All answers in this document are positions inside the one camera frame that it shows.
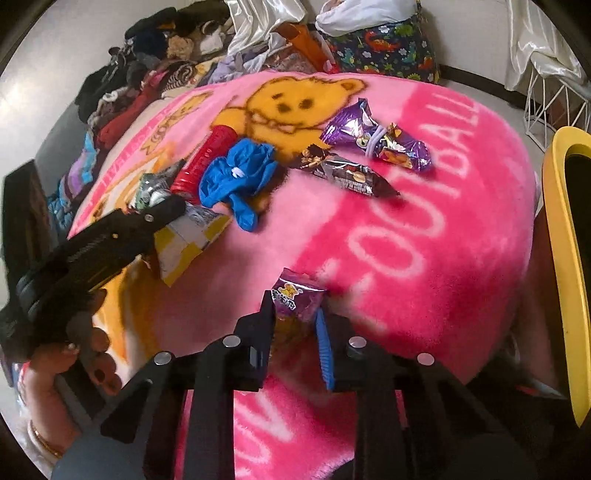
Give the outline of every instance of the red cylindrical container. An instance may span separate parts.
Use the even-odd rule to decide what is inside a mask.
[[[230,148],[238,141],[238,134],[226,125],[216,125],[212,128],[201,147],[187,160],[183,169],[174,179],[170,191],[183,197],[188,202],[199,204],[199,182],[205,170],[214,158],[228,154]]]

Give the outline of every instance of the blanket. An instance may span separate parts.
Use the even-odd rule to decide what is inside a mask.
[[[137,262],[107,286],[97,323],[131,375],[159,350],[185,355],[258,310],[284,267],[330,290],[330,308],[393,353],[429,352],[462,381],[506,334],[528,265],[535,176],[499,116],[440,86],[374,75],[263,72],[201,87],[156,114],[101,172],[72,234],[131,199],[141,174],[187,155],[225,124],[284,161],[363,96],[374,117],[423,140],[433,168],[367,160],[401,192],[370,199],[299,171],[270,195],[254,233],[235,223],[167,287]],[[235,395],[237,478],[325,478],[353,455],[353,398],[324,389],[313,341],[272,365],[265,388]],[[178,446],[182,459],[183,445]]]

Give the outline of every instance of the yellow frame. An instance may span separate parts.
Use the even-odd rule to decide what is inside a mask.
[[[580,426],[591,408],[591,326],[564,175],[565,160],[573,154],[591,159],[591,135],[578,128],[561,128],[546,152],[542,182],[560,298],[570,400]]]

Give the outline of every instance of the blue glove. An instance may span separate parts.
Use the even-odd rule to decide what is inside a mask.
[[[256,195],[271,180],[277,162],[272,159],[274,147],[257,144],[249,138],[240,140],[227,157],[215,158],[199,184],[199,199],[204,207],[228,202],[240,228],[252,232],[258,217],[246,199]]]

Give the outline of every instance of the bear face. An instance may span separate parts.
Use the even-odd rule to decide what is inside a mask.
[[[246,111],[280,125],[310,128],[329,120],[364,88],[359,79],[281,77],[263,84],[247,101]]]

